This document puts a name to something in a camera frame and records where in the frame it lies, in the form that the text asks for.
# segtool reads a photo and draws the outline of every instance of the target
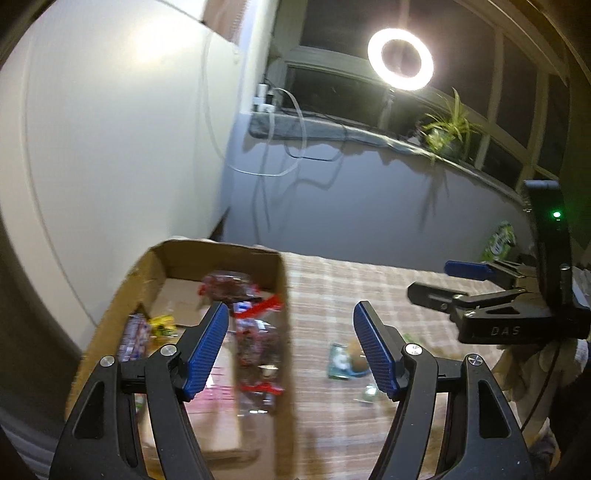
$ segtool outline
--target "snack package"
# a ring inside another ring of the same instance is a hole
[[[215,271],[205,276],[199,294],[212,301],[237,303],[260,300],[258,287],[250,276],[239,272]]]
[[[279,382],[281,342],[273,325],[282,308],[275,295],[235,314],[241,390],[267,410],[274,408],[275,397],[283,393]]]
[[[117,359],[120,362],[128,362],[143,358],[149,337],[150,326],[145,315],[140,312],[129,315],[119,343]]]

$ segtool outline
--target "gray wall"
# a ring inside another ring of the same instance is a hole
[[[265,162],[265,142],[248,135],[239,115],[229,162],[241,170],[279,173],[293,164],[281,142]],[[297,154],[294,142],[291,152]],[[332,158],[340,143],[312,143],[306,156]],[[531,233],[521,208],[497,190],[442,162],[349,143],[341,160],[302,160],[280,178],[226,169],[230,198],[224,240],[379,265],[442,271],[446,260],[476,261],[502,220],[522,248]]]

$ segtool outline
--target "blue clamp handle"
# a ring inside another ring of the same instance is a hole
[[[396,362],[378,332],[378,329],[383,329],[384,325],[379,318],[379,325],[374,324],[366,306],[371,309],[371,305],[365,301],[359,302],[355,306],[353,310],[353,328],[369,367],[374,374],[376,385],[389,398],[393,398],[399,390],[396,379]]]
[[[485,263],[449,260],[446,262],[443,271],[450,277],[471,278],[480,281],[495,279],[495,271]]]

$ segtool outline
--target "white cable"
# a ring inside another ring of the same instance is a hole
[[[168,5],[168,2],[166,2],[165,0],[158,0],[158,1]],[[214,24],[217,24],[217,21],[219,20],[221,15],[226,11],[229,3],[230,2],[228,0],[226,0],[226,2],[223,4],[220,11],[216,15],[216,18],[214,20]],[[215,138],[214,132],[213,132],[211,110],[210,110],[210,106],[209,106],[209,85],[207,83],[207,60],[209,58],[209,50],[211,48],[213,34],[214,34],[214,31],[212,29],[210,29],[210,31],[207,33],[207,37],[206,37],[205,42],[203,44],[202,65],[201,65],[201,76],[202,76],[202,86],[203,86],[203,104],[204,104],[203,106],[204,106],[204,110],[205,110],[205,112],[204,112],[205,121],[206,121],[207,129],[209,131],[209,135],[211,138],[213,149],[215,150],[215,153],[220,158],[220,160],[225,162],[226,161],[225,155],[223,155],[222,149],[219,147],[217,140]],[[298,102],[296,100],[296,97],[294,97],[291,94],[291,92],[288,92],[287,90],[284,90],[283,88],[278,88],[278,87],[273,87],[271,89],[271,92],[273,92],[275,90],[280,90],[282,92],[285,92],[290,97],[290,99],[293,102],[294,107],[298,113],[298,116],[300,117],[300,126],[301,126],[300,155],[298,155],[298,157],[296,158],[296,162],[290,168],[288,168],[285,171],[282,171],[281,173],[274,173],[274,174],[254,173],[251,171],[240,170],[240,169],[234,167],[233,165],[230,165],[229,163],[227,163],[228,167],[230,167],[232,170],[237,171],[239,173],[245,173],[247,175],[255,175],[257,177],[282,177],[282,176],[287,175],[288,173],[294,171],[300,165],[300,161],[301,161],[302,157],[304,156],[304,153],[307,148],[307,134],[306,134],[306,124],[304,122],[304,115],[301,111],[300,105],[298,104]],[[267,136],[267,144],[265,145],[265,152],[263,153],[263,156],[262,156],[263,162],[266,160],[266,158],[268,156],[270,143],[271,143],[271,140],[273,139],[273,133],[275,132],[275,113],[271,112],[270,115],[271,116],[269,118],[269,135]]]
[[[254,175],[256,177],[283,177],[283,176],[287,175],[288,173],[294,171],[300,165],[301,159],[304,156],[304,153],[306,152],[306,148],[308,146],[308,137],[306,134],[306,122],[304,121],[304,114],[301,112],[300,104],[297,102],[296,97],[294,97],[291,94],[291,92],[288,92],[287,90],[285,90],[283,88],[279,88],[279,87],[273,87],[271,89],[271,91],[274,91],[274,90],[280,90],[282,92],[285,92],[290,97],[291,101],[294,104],[295,110],[297,111],[298,117],[300,118],[300,126],[301,126],[300,155],[298,155],[298,157],[295,160],[295,163],[290,168],[282,171],[281,173],[254,173],[252,171],[239,170],[235,166],[228,164],[228,167],[230,167],[232,170],[240,172],[240,173],[245,173],[247,175]],[[265,163],[265,160],[267,159],[267,156],[269,154],[269,147],[270,147],[271,140],[273,139],[274,131],[275,131],[275,113],[271,112],[270,117],[269,117],[269,135],[267,136],[267,144],[265,145],[265,152],[262,155],[263,164]]]

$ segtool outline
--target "red plastic wrapper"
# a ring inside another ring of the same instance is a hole
[[[237,303],[257,301],[261,297],[258,287],[249,275],[239,272],[215,271],[205,276],[199,294],[208,296],[212,301]]]
[[[236,343],[242,365],[241,389],[258,394],[263,405],[272,407],[274,397],[283,393],[279,384],[281,373],[281,342],[275,316],[283,308],[276,295],[236,313]]]

